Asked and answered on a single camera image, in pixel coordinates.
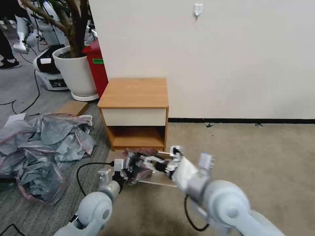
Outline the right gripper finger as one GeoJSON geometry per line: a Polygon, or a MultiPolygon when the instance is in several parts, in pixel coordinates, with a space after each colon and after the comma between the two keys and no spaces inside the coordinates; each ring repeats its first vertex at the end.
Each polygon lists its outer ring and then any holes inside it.
{"type": "Polygon", "coordinates": [[[145,165],[145,167],[153,172],[165,173],[167,164],[145,165]]]}
{"type": "Polygon", "coordinates": [[[168,159],[162,159],[158,156],[144,156],[141,155],[140,159],[142,160],[143,164],[156,164],[156,163],[161,163],[161,164],[167,164],[169,163],[168,159]]]}

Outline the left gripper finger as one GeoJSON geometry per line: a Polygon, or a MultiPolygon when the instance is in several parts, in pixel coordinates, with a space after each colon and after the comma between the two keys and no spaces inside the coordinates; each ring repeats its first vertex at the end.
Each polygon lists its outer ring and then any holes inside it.
{"type": "Polygon", "coordinates": [[[140,169],[140,156],[141,153],[124,153],[124,169],[132,171],[134,169],[140,169]]]}
{"type": "Polygon", "coordinates": [[[126,175],[127,175],[127,180],[126,180],[127,184],[136,184],[139,180],[139,178],[138,178],[139,171],[138,170],[133,170],[133,171],[127,170],[126,175]]]}

